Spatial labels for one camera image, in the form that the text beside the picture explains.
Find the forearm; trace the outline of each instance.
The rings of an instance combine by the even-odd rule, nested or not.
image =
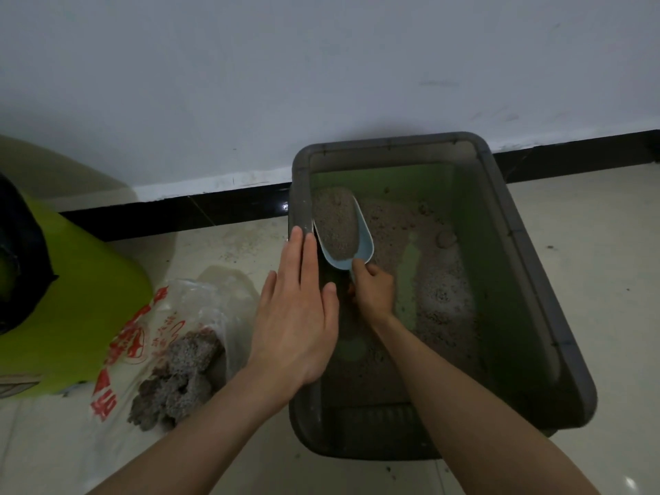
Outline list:
[[[285,406],[290,380],[248,365],[206,405],[91,493],[202,495],[238,452]]]
[[[467,494],[597,493],[551,441],[390,316],[374,326]]]

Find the black baseboard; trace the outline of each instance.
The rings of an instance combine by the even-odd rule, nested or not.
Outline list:
[[[660,161],[660,131],[566,142],[495,154],[507,183]],[[63,212],[104,241],[279,217],[289,183]]]

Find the person's left hand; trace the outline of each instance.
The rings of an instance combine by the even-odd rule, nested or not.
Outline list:
[[[337,287],[328,283],[319,290],[316,239],[313,233],[303,238],[296,226],[282,250],[278,272],[271,271],[263,285],[248,366],[281,372],[295,393],[321,377],[338,330]]]

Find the scoop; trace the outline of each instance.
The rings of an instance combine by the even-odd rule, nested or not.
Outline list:
[[[358,200],[355,199],[355,196],[353,196],[353,201],[355,202],[355,215],[358,218],[358,235],[359,235],[358,251],[355,253],[355,255],[353,255],[353,257],[345,258],[341,261],[335,260],[332,257],[332,255],[330,255],[325,245],[323,244],[323,240],[321,239],[321,234],[316,228],[316,221],[314,221],[313,224],[314,224],[314,229],[316,230],[316,236],[318,238],[319,245],[321,246],[321,251],[323,251],[323,256],[326,258],[328,264],[330,264],[332,267],[336,269],[341,269],[342,271],[350,271],[351,279],[355,281],[355,277],[353,276],[353,269],[352,269],[353,259],[362,259],[365,263],[369,262],[371,260],[371,257],[374,255],[374,239],[371,236],[371,232],[369,231],[367,223],[364,220],[364,215],[362,215],[362,211],[360,210],[360,205],[358,203]]]

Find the person's right forearm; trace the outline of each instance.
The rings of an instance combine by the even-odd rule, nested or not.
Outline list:
[[[468,494],[597,494],[525,419],[406,330],[394,315],[373,328],[424,425]]]

